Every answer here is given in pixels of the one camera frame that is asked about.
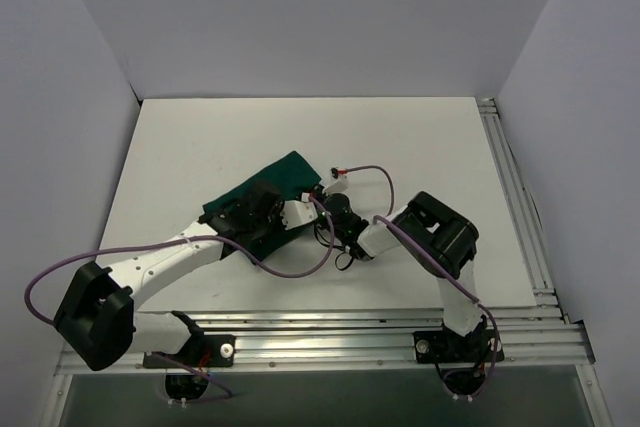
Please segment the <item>green surgical drape cloth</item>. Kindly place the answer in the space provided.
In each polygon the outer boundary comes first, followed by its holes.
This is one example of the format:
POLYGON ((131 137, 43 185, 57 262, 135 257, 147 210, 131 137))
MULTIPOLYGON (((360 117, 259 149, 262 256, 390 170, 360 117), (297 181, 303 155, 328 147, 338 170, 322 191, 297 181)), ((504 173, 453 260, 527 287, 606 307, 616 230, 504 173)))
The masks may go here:
MULTIPOLYGON (((227 193, 204 204, 198 222, 208 225, 226 238, 225 234, 236 224, 251 225, 259 221, 281 219, 284 203, 300 199, 302 194, 313 190, 320 180, 320 175, 311 165, 298 152, 292 151, 227 193)), ((285 230, 288 240, 285 245, 300 237, 304 230, 304 227, 285 230)), ((250 253, 263 261, 274 252, 250 253)))

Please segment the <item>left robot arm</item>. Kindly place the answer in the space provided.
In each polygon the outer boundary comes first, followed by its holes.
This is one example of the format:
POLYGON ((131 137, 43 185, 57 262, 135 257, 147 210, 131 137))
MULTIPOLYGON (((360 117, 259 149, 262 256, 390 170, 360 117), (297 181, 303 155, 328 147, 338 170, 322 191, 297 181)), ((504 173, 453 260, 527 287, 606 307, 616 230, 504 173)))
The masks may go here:
POLYGON ((253 251, 283 231, 285 200, 272 183, 258 180, 237 199, 204 214, 183 232, 135 258, 78 268, 54 317, 54 327, 93 371, 124 354, 158 353, 179 366, 195 367, 217 355, 204 331, 180 311, 144 314, 156 293, 196 269, 244 248, 253 251))

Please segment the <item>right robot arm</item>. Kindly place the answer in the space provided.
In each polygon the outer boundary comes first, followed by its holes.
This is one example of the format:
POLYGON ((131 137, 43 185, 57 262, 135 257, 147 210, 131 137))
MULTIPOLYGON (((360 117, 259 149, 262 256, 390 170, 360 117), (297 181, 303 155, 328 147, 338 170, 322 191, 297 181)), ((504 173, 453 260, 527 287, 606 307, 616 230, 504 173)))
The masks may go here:
POLYGON ((366 262, 404 248, 437 279, 443 307, 441 330, 418 334, 419 359, 437 363, 482 362, 490 349, 487 315, 478 304, 473 262, 478 229, 461 214, 421 191, 398 211, 367 221, 356 214, 343 193, 317 193, 331 217, 338 249, 353 262, 366 262))

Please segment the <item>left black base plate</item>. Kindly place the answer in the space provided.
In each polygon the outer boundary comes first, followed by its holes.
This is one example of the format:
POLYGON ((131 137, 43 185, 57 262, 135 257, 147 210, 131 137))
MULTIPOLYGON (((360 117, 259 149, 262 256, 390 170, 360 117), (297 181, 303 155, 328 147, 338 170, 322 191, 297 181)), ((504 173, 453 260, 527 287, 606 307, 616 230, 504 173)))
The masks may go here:
POLYGON ((189 339, 178 353, 162 356, 192 368, 228 368, 234 365, 235 347, 231 334, 204 335, 189 339))

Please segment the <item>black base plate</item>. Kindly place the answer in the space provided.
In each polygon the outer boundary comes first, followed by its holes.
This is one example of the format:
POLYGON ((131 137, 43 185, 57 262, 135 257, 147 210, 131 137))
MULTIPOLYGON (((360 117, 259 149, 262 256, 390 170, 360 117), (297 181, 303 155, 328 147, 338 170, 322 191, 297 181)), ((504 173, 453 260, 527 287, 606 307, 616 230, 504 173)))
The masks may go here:
POLYGON ((493 328, 480 326, 464 337, 446 327, 415 331, 412 336, 419 364, 475 364, 492 359, 493 328))
POLYGON ((162 356, 192 368, 228 368, 234 365, 235 347, 231 334, 204 335, 189 339, 178 353, 162 356))

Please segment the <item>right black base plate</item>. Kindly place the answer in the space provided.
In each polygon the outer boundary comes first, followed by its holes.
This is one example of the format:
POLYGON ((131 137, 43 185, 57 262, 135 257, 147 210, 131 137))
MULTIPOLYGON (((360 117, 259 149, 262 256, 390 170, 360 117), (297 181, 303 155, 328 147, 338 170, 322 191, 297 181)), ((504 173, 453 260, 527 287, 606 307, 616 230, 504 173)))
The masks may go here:
POLYGON ((464 337, 446 327, 415 331, 412 336, 419 364, 475 364, 492 359, 493 328, 480 326, 464 337))

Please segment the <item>aluminium rail frame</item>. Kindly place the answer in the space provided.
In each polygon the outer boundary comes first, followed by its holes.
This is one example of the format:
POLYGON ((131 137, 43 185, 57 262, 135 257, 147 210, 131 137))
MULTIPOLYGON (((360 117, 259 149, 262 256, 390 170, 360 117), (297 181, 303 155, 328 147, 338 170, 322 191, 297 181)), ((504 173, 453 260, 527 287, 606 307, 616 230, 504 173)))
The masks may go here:
POLYGON ((124 354, 111 393, 78 389, 81 425, 607 426, 583 325, 562 312, 526 253, 508 201, 503 148, 471 97, 148 99, 142 104, 101 248, 75 273, 166 247, 227 193, 292 151, 367 221, 424 191, 478 229, 478 306, 493 355, 419 364, 412 334, 440 330, 437 279, 402 247, 353 262, 318 218, 265 260, 244 248, 156 293, 144 314, 180 311, 205 335, 236 337, 234 365, 192 368, 124 354))

